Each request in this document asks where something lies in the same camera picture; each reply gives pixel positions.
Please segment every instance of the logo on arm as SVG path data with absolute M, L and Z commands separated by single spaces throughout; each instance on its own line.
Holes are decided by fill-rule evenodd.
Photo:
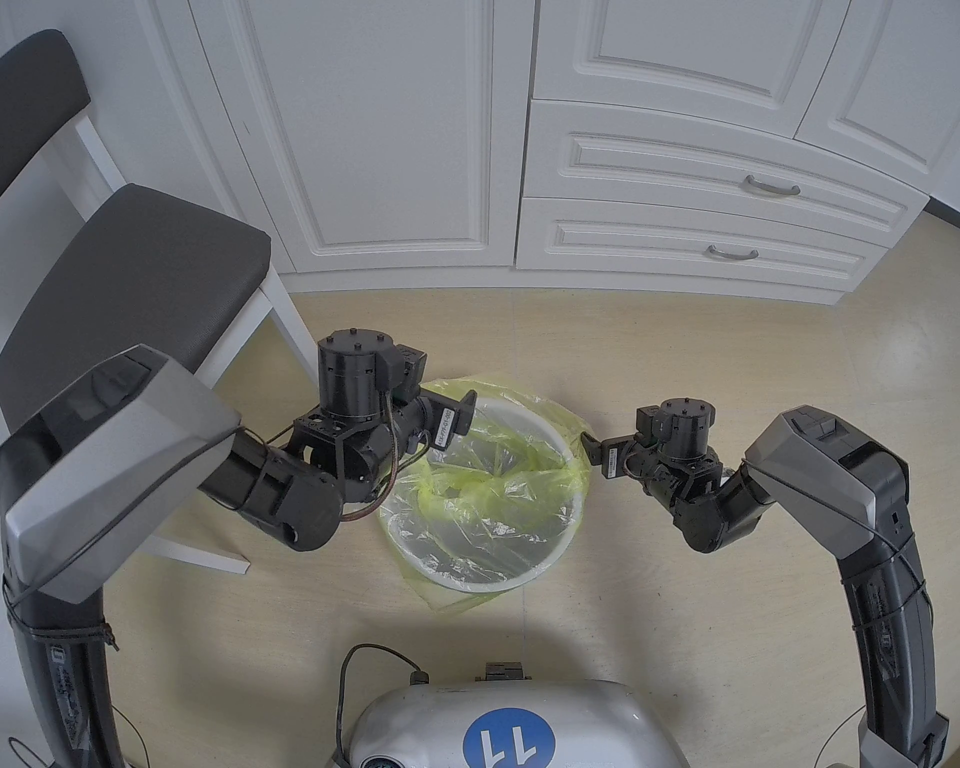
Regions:
M 464 736 L 469 768 L 546 768 L 556 749 L 546 720 L 527 709 L 494 709 L 474 720 Z

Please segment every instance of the metal handle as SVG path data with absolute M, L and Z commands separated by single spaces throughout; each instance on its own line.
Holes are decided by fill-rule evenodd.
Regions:
M 790 197 L 791 195 L 800 194 L 800 187 L 796 184 L 789 189 L 782 186 L 774 186 L 773 184 L 766 184 L 763 181 L 757 181 L 753 174 L 749 174 L 745 181 L 751 186 L 755 186 L 757 189 L 762 189 L 764 192 L 773 192 L 775 195 L 784 195 L 785 197 Z
M 716 246 L 710 245 L 707 246 L 707 253 L 710 253 L 714 256 L 723 256 L 724 258 L 731 258 L 734 261 L 750 261 L 752 258 L 757 258 L 760 255 L 760 251 L 754 248 L 749 253 L 727 253 L 726 251 L 721 251 Z

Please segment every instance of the trash bag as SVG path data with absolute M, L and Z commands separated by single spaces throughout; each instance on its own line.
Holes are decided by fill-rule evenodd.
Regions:
M 536 578 L 566 550 L 587 496 L 580 434 L 588 425 L 488 378 L 424 387 L 456 399 L 476 390 L 473 423 L 446 452 L 431 449 L 400 475 L 379 519 L 429 604 L 469 607 Z M 438 599 L 426 583 L 460 594 Z M 479 599 L 461 603 L 464 593 Z

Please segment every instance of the light wood floor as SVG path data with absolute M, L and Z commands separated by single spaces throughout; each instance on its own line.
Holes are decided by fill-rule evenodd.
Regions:
M 923 215 L 836 307 L 626 292 L 430 290 L 296 297 L 315 336 L 382 329 L 429 353 L 428 378 L 505 372 L 583 415 L 633 430 L 640 405 L 696 396 L 718 410 L 728 464 L 781 410 L 834 410 L 911 469 L 911 516 L 936 606 L 939 707 L 960 723 L 960 230 Z M 316 401 L 266 324 L 217 388 L 273 433 Z M 168 530 L 242 553 L 246 577 L 135 556 L 108 585 L 116 703 L 156 768 L 321 765 L 336 678 L 355 642 L 387 643 L 435 682 L 487 660 L 536 678 L 599 677 L 652 697 L 691 765 L 808 768 L 863 693 L 834 562 L 773 508 L 746 540 L 702 556 L 639 486 L 596 478 L 584 524 L 552 570 L 453 619 L 398 574 L 375 520 L 290 552 L 198 497 Z M 406 681 L 358 657 L 348 718 Z M 124 744 L 138 755 L 121 724 Z M 855 721 L 822 766 L 855 764 Z M 951 739 L 949 750 L 957 744 Z

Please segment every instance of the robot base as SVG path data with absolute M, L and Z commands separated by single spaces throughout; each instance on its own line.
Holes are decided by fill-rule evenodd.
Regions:
M 605 681 L 411 685 L 360 717 L 354 768 L 689 768 L 650 704 Z

